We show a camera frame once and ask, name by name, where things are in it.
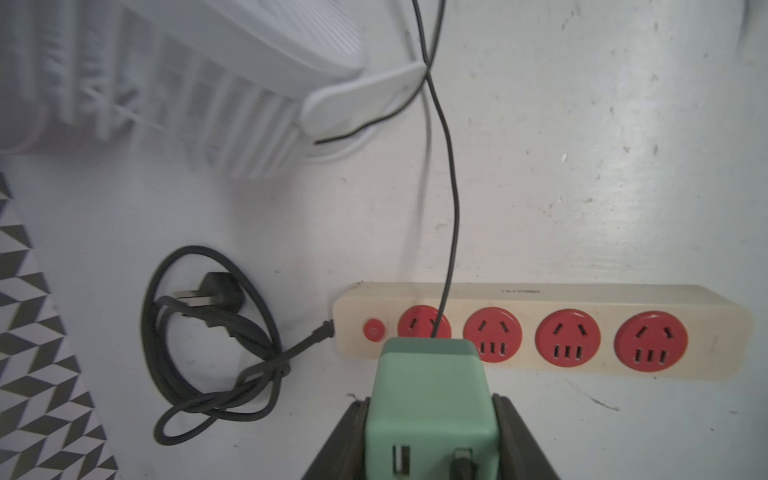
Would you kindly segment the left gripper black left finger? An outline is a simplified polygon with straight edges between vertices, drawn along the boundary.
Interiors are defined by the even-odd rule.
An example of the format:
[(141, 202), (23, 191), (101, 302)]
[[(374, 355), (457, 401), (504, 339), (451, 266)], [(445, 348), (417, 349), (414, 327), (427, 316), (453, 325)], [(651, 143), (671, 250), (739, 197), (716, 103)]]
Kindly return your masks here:
[(311, 462), (303, 480), (364, 480), (365, 425), (370, 399), (353, 401)]

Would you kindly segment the green adapter of white fan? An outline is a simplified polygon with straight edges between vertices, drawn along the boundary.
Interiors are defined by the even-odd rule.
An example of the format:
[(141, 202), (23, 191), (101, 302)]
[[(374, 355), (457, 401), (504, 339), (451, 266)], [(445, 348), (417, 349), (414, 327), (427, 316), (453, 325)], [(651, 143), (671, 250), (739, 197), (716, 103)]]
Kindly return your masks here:
[(385, 342), (365, 424), (369, 479), (447, 479), (466, 458), (473, 479), (499, 472), (499, 426), (482, 361), (470, 341)]

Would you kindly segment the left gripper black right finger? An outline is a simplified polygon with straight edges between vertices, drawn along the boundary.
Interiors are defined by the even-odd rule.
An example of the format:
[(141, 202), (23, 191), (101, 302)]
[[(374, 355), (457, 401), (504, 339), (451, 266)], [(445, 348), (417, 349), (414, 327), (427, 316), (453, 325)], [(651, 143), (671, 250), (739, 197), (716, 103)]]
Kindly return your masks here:
[(560, 477), (511, 400), (492, 395), (499, 428), (498, 479), (559, 480)]

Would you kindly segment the beige red power strip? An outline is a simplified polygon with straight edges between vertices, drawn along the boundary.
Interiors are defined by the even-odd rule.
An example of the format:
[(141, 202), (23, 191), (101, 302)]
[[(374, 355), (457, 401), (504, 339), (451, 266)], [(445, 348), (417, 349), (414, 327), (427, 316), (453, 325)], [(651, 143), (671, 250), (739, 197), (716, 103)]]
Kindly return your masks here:
[(734, 374), (754, 328), (744, 307), (696, 285), (361, 283), (332, 317), (353, 358), (436, 335), (492, 366), (686, 380)]

